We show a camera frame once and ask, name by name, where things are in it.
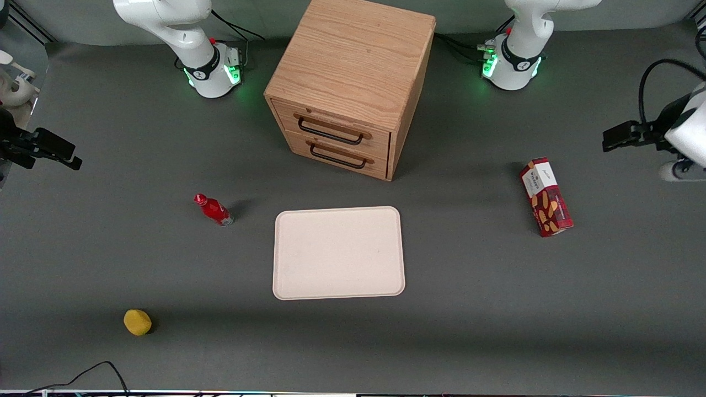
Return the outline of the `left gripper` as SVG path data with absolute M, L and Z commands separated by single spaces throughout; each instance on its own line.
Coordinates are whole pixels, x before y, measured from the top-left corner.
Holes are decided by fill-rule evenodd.
M 603 132 L 602 151 L 641 147 L 643 143 L 655 146 L 657 151 L 677 155 L 677 160 L 666 168 L 703 168 L 705 146 L 705 88 L 697 85 L 689 94 L 668 103 L 656 120 L 643 126 L 638 121 L 625 121 Z

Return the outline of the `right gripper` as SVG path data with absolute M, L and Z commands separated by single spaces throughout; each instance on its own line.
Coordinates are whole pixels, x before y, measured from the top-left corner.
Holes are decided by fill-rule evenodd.
M 83 160 L 74 155 L 75 148 L 73 143 L 48 129 L 36 128 L 34 132 L 28 132 L 16 126 L 10 111 L 1 108 L 2 160 L 8 160 L 21 168 L 32 169 L 35 158 L 46 158 L 78 171 Z

